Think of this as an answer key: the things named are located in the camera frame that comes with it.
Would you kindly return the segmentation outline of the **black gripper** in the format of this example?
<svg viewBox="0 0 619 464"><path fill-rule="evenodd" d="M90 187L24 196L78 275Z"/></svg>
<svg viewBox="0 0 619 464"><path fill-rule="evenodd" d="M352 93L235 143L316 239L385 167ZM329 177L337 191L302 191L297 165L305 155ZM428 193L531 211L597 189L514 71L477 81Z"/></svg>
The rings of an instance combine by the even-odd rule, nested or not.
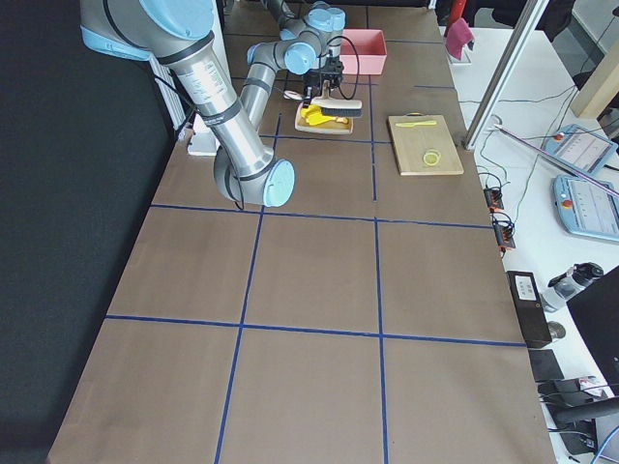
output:
<svg viewBox="0 0 619 464"><path fill-rule="evenodd" d="M328 89L333 90L342 82L343 63L338 57L326 59L320 69L312 69L303 75L304 96L317 97L323 92L323 84L328 83Z"/></svg>

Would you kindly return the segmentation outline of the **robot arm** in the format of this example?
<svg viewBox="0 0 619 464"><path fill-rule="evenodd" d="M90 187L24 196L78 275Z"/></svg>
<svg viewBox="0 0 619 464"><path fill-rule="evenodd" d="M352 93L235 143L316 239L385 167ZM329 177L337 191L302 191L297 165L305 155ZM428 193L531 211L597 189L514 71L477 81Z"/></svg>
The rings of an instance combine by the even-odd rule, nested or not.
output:
<svg viewBox="0 0 619 464"><path fill-rule="evenodd" d="M304 31L311 31L328 41L341 33L346 24L345 11L324 1L314 2L301 16L296 16L285 1L262 0L260 4L278 24L280 38L285 41L298 38Z"/></svg>
<svg viewBox="0 0 619 464"><path fill-rule="evenodd" d="M277 72L304 75L339 57L345 13L322 1L301 18L283 1L263 5L278 23L280 40L249 50L241 92L215 52L216 12L209 1L83 1L81 33L94 51L135 61L155 58L172 70L221 144L214 161L220 193L241 204L279 207L292 195L295 171L262 143L262 115Z"/></svg>

